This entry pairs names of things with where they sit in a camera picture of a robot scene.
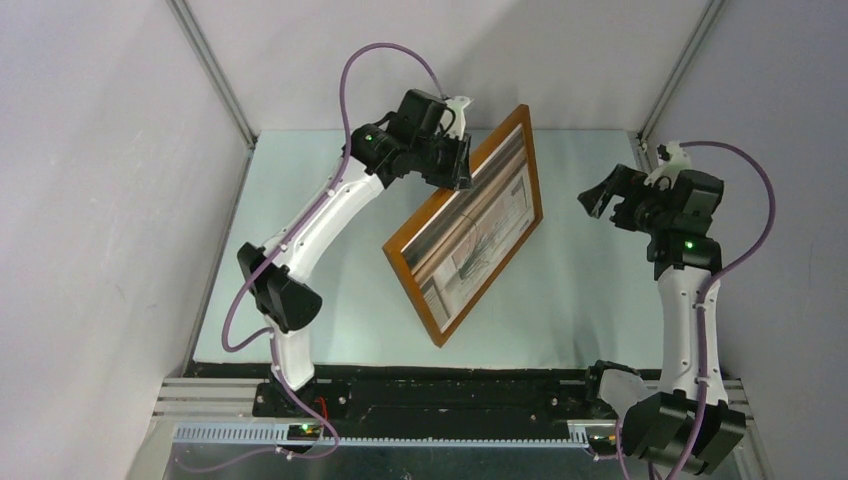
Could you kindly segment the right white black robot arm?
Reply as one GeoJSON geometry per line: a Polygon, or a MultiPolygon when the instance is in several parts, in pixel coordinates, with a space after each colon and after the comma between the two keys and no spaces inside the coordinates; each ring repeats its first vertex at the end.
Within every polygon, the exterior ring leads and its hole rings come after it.
{"type": "Polygon", "coordinates": [[[718,365],[716,300],[721,247],[708,230],[724,184],[683,169],[651,180],[617,165],[578,200],[598,218],[615,196],[611,222],[650,237],[646,258],[654,266],[663,311],[662,367],[651,390],[634,368],[597,361],[581,392],[585,411],[621,420],[616,438],[623,454],[692,475],[711,474],[742,440],[746,417],[730,408],[718,365]]]}

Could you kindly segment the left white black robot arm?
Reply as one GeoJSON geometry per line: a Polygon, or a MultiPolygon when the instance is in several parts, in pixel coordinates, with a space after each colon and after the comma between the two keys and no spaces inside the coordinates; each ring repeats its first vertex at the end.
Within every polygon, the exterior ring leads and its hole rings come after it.
{"type": "Polygon", "coordinates": [[[314,267],[355,216],[396,180],[417,173],[452,191],[472,185],[467,96],[445,99],[419,89],[375,123],[353,130],[335,172],[289,225],[262,246],[244,243],[237,260],[270,330],[278,404],[304,416],[316,403],[308,326],[322,297],[308,286],[314,267]]]}

